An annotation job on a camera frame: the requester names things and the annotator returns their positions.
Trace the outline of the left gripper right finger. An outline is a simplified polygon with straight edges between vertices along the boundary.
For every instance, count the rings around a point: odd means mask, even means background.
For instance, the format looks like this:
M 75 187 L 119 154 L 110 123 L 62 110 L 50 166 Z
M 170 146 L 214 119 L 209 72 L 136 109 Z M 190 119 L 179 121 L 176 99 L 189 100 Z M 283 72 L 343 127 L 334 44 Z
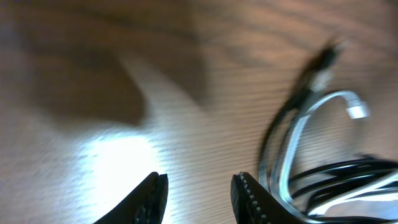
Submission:
M 233 175 L 230 195 L 237 224 L 299 224 L 248 172 Z

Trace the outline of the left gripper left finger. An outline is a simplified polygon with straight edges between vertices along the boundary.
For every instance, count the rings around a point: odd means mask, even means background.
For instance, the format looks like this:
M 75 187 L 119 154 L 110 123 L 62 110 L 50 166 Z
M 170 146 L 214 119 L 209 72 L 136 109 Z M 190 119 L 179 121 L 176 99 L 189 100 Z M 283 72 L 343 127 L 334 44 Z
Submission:
M 167 174 L 151 172 L 132 192 L 95 224 L 161 224 L 167 206 Z

